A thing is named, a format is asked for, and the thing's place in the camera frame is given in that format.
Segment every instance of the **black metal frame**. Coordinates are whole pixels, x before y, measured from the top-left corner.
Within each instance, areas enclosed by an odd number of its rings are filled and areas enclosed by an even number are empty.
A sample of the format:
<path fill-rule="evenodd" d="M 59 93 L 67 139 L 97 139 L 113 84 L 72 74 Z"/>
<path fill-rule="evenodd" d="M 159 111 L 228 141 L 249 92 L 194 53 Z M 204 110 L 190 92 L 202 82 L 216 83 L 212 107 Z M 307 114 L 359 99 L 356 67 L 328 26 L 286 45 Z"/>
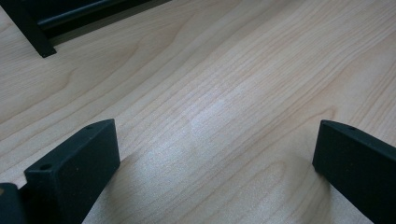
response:
<path fill-rule="evenodd" d="M 132 7 L 155 7 L 167 1 L 169 0 L 0 0 L 0 6 L 35 50 L 45 58 L 56 53 L 50 43 L 53 37 Z"/>

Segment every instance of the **wood grain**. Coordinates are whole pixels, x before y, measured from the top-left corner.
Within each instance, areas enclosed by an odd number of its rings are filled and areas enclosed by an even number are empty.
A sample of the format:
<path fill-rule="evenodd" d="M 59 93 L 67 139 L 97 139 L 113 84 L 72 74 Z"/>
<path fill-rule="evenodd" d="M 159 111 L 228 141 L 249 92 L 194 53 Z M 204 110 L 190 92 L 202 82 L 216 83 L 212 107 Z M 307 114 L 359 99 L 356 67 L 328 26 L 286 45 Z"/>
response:
<path fill-rule="evenodd" d="M 396 145 L 396 1 L 174 0 L 41 59 L 0 11 L 0 181 L 115 118 L 86 223 L 370 223 L 311 165 L 321 119 Z"/>

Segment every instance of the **light wood surface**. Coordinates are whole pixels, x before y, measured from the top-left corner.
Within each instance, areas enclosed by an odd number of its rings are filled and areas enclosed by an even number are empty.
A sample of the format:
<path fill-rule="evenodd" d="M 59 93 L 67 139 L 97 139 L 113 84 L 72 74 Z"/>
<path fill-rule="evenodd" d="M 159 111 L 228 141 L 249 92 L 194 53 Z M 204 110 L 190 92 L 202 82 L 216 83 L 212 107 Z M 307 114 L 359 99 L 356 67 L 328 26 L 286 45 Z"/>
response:
<path fill-rule="evenodd" d="M 321 119 L 396 145 L 396 1 L 174 0 L 42 59 L 0 8 L 0 181 L 115 118 L 86 223 L 370 223 L 311 165 Z"/>

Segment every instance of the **screw hole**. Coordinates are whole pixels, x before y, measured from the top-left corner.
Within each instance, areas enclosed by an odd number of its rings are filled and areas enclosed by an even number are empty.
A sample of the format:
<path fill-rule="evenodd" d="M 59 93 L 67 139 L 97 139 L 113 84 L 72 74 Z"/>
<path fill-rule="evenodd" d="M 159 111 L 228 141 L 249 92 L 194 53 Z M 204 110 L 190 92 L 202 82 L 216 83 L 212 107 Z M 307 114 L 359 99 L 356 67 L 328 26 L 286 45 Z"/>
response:
<path fill-rule="evenodd" d="M 51 164 L 44 164 L 44 165 L 40 166 L 40 170 L 48 170 L 51 167 L 52 167 Z"/>

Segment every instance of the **wooden table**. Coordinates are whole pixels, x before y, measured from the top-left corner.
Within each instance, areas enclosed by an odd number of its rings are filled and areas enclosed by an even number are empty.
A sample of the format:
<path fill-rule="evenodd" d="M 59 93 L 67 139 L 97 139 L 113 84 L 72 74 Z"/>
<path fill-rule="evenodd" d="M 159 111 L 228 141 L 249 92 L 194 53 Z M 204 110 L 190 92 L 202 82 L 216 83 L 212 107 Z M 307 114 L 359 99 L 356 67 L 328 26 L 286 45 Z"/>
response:
<path fill-rule="evenodd" d="M 322 119 L 396 145 L 396 1 L 174 0 L 56 49 L 1 9 L 1 182 L 115 118 L 86 223 L 370 223 L 311 161 Z"/>

